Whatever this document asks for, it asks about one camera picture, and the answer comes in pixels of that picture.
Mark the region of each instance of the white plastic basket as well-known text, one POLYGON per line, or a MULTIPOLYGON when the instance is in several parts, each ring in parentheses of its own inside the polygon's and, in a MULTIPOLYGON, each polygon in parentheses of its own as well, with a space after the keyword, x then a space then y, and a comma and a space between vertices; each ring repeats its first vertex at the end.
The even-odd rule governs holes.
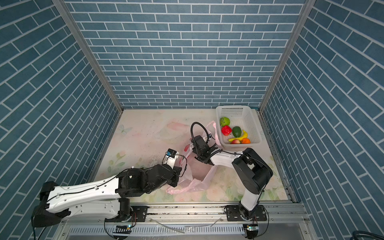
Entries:
POLYGON ((253 117, 251 108, 242 105, 230 105, 230 106, 219 106, 216 108, 216 123, 217 123, 217 134, 220 143, 223 147, 255 147, 261 142, 261 136, 256 126, 255 118, 253 117), (248 133, 248 138, 251 141, 250 144, 231 144, 228 139, 234 138, 233 134, 224 136, 221 133, 220 118, 227 117, 230 120, 230 128, 239 126, 241 130, 245 130, 248 133))

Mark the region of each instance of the plastic bag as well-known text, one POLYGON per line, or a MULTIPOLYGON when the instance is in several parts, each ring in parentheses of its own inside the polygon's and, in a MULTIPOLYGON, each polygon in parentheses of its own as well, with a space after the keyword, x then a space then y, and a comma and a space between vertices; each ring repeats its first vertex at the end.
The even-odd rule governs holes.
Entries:
MULTIPOLYGON (((215 129, 215 139, 217 139, 217 142, 214 139, 210 139, 208 144, 209 146, 212 146, 216 143, 217 147, 222 148, 218 140, 217 127, 215 121, 212 121, 207 125, 206 129, 208 131, 208 134, 212 134, 211 131, 209 131, 209 128, 211 126, 215 129)), ((203 131, 201 136, 206 136, 205 131, 203 131)), ((209 188, 211 180, 216 173, 217 166, 212 166, 199 162, 197 159, 195 159, 196 154, 192 152, 189 146, 190 145, 187 145, 184 149, 184 152, 182 153, 182 155, 184 155, 188 160, 187 169, 185 170, 183 176, 179 178, 179 182, 176 188, 167 188, 166 192, 169 194, 205 191, 209 188)), ((185 164, 185 159, 181 159, 178 165, 180 165, 184 169, 185 164)))

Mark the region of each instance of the yellow banana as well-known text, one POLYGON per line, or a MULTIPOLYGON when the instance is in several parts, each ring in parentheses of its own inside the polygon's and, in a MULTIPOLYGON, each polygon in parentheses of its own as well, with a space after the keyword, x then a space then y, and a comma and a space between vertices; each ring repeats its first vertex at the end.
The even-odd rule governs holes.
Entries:
POLYGON ((230 142, 232 142, 233 140, 235 140, 235 139, 238 139, 238 140, 243 140, 244 138, 247 138, 248 137, 248 133, 246 132, 246 131, 244 131, 243 130, 243 132, 244 132, 244 134, 241 136, 241 137, 235 137, 235 138, 230 138, 230 139, 228 139, 228 141, 230 141, 230 142))

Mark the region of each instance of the brick wallpaper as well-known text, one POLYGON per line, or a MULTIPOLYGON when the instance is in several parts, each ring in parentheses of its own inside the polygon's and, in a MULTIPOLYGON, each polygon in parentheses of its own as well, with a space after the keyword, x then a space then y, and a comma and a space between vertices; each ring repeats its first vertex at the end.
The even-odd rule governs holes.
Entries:
POLYGON ((51 0, 0 16, 0 239, 24 240, 42 184, 84 183, 118 113, 51 0))
POLYGON ((66 1, 125 108, 258 107, 303 2, 66 1))
POLYGON ((319 239, 384 235, 383 13, 317 0, 265 109, 319 239))

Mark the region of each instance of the black cable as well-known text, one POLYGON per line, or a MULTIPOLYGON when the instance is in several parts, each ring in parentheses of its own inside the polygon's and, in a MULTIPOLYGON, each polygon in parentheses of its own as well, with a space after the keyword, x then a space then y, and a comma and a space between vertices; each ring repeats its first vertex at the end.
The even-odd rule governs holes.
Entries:
MULTIPOLYGON (((100 187, 100 186, 102 186, 102 185, 104 185, 104 184, 109 183, 110 181, 112 181, 113 179, 115 179, 120 173, 122 173, 122 172, 124 172, 124 171, 126 171, 126 170, 128 170, 128 169, 130 169, 130 168, 126 168, 126 169, 124 169, 123 171, 121 171, 121 172, 119 172, 118 174, 116 174, 116 176, 114 176, 114 177, 111 178, 110 180, 108 180, 108 181, 106 181, 106 182, 104 182, 104 183, 102 183, 102 184, 100 184, 100 185, 96 185, 96 187, 100 187)), ((79 191, 79 192, 67 192, 67 193, 59 194, 59 196, 69 195, 69 194, 78 194, 78 193, 82 193, 82 192, 85 192, 85 191, 88 191, 88 190, 91 190, 91 189, 95 189, 95 187, 90 187, 90 188, 88 188, 88 189, 84 189, 84 190, 79 191)), ((57 197, 57 195, 51 197, 50 199, 48 199, 47 202, 49 202, 50 200, 54 199, 55 197, 57 197)))
POLYGON ((131 226, 131 229, 132 229, 134 226, 136 226, 136 223, 137 223, 137 216, 136 216, 136 212, 135 212, 135 224, 134 224, 133 226, 131 226))
POLYGON ((195 147, 195 149, 196 149, 196 155, 197 155, 197 158, 201 159, 201 156, 200 156, 200 153, 199 153, 199 148, 197 147, 197 143, 196 143, 195 137, 193 136, 193 126, 194 126, 195 124, 200 125, 200 126, 204 129, 205 133, 207 134, 207 141, 205 142, 206 144, 208 144, 208 142, 209 142, 209 134, 208 134, 207 129, 206 129, 201 123, 199 123, 199 122, 194 122, 194 123, 192 123, 192 125, 191 125, 191 137, 192 137, 192 142, 193 142, 193 145, 194 145, 194 147, 195 147))
POLYGON ((263 164, 263 165, 268 169, 269 173, 270 173, 271 175, 273 175, 273 172, 271 172, 271 171, 269 170, 269 167, 268 167, 265 163, 263 163, 262 161, 260 161, 260 160, 258 160, 258 159, 256 159, 256 158, 249 157, 249 156, 246 156, 246 155, 244 155, 244 154, 235 153, 235 152, 226 152, 226 153, 233 154, 233 155, 241 155, 241 156, 245 156, 245 157, 251 158, 251 159, 253 159, 253 160, 255 160, 255 161, 257 161, 257 162, 263 164))
POLYGON ((181 155, 181 154, 175 154, 175 156, 182 156, 185 159, 185 167, 184 167, 183 174, 181 176, 178 175, 178 177, 182 177, 184 175, 185 171, 187 170, 188 160, 184 155, 181 155))
POLYGON ((366 232, 366 231, 353 231, 351 240, 359 240, 358 238, 371 238, 371 239, 376 239, 376 240, 384 240, 383 236, 371 233, 371 232, 366 232))
POLYGON ((265 229, 265 231, 264 231, 261 235, 258 235, 257 237, 263 236, 263 235, 267 232, 267 230, 268 230, 268 226, 269 226, 269 213, 268 213, 268 211, 266 210, 266 208, 264 208, 264 209, 265 209, 265 212, 266 212, 267 215, 268 215, 268 223, 267 223, 267 225, 266 225, 266 229, 265 229))
POLYGON ((215 154, 218 154, 218 153, 221 153, 221 149, 218 149, 218 150, 214 151, 213 153, 211 153, 208 157, 206 157, 206 159, 204 159, 203 162, 207 161, 208 159, 212 158, 215 154))
POLYGON ((32 226, 32 229, 33 229, 33 239, 36 240, 36 231, 35 231, 35 228, 33 226, 33 216, 31 217, 31 226, 32 226))
POLYGON ((40 237, 43 235, 43 232, 45 231, 45 229, 47 229, 47 227, 45 227, 45 228, 42 230, 42 232, 40 233, 40 235, 39 235, 39 237, 37 238, 37 240, 39 240, 40 237))
POLYGON ((106 218, 104 219, 104 231, 105 231, 105 232, 108 234, 108 236, 110 236, 111 238, 119 240, 119 238, 115 238, 114 236, 112 236, 111 234, 109 234, 109 232, 108 232, 107 229, 105 228, 105 220, 106 220, 106 218))

